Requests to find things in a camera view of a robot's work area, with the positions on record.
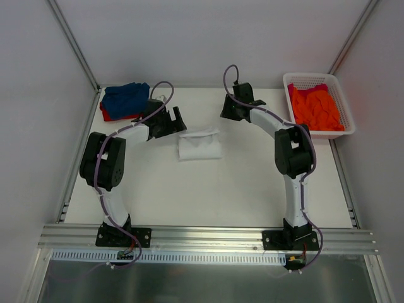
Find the white t shirt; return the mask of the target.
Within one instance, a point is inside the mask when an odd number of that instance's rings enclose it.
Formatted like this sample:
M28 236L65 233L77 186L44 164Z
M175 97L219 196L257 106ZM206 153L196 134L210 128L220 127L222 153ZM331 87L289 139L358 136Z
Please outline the white t shirt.
M179 135L178 152L180 161L211 160L223 157L222 145L217 128L187 131Z

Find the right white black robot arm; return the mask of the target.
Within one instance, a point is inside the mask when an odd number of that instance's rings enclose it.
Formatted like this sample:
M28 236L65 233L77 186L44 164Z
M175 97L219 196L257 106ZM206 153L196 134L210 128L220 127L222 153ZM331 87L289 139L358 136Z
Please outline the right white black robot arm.
M275 165L284 177L287 208L279 243L289 249L298 249L312 232L305 209L306 180L316 166L316 157L309 130L265 109L262 100L256 100L249 83L233 84L227 92L220 117L233 121L245 120L260 127L275 142Z

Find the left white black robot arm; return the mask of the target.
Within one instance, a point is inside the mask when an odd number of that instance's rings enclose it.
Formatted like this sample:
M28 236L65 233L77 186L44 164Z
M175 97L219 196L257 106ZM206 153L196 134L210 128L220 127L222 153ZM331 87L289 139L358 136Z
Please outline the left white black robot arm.
M110 233L117 246L125 246L132 238L130 214L117 191L124 177L126 147L158 139L187 129L178 106L167 109L167 102L147 101L140 118L112 134L90 133L80 163L79 175L96 192L104 213L102 237Z

